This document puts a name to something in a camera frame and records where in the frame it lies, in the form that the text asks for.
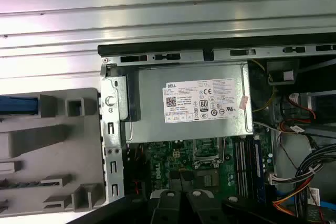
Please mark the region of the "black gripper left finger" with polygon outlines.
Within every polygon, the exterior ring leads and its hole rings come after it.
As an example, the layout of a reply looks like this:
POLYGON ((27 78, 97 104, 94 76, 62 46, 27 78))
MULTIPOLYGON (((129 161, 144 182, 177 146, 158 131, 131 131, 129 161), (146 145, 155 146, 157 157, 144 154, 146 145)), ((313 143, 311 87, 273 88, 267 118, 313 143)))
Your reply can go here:
POLYGON ((163 190, 146 200, 127 195, 78 218, 79 223, 179 223, 181 194, 163 190))

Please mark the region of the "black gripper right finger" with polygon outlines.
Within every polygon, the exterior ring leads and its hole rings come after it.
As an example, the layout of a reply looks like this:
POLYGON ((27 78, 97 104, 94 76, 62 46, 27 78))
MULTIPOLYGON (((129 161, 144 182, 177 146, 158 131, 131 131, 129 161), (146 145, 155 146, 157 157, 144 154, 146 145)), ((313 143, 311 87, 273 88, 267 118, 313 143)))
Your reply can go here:
POLYGON ((208 191, 187 194, 196 223, 299 223, 299 219, 254 200, 233 195, 223 200, 208 191))

